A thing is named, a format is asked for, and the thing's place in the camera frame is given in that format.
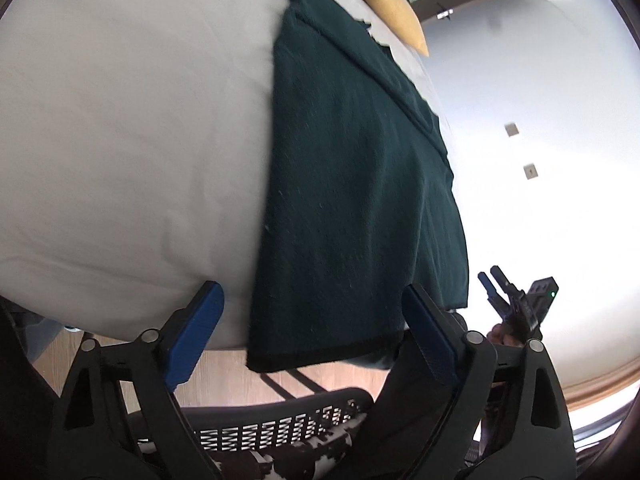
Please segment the person's right hand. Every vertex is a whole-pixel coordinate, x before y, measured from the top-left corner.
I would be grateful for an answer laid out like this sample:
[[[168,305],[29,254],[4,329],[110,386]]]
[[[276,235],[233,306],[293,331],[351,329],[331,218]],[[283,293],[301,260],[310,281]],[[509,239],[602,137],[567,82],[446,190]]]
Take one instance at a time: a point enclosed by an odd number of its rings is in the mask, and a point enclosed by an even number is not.
[[[486,338],[492,344],[501,344],[512,348],[523,348],[525,346],[523,341],[520,341],[511,333],[509,325],[496,324],[486,335]]]

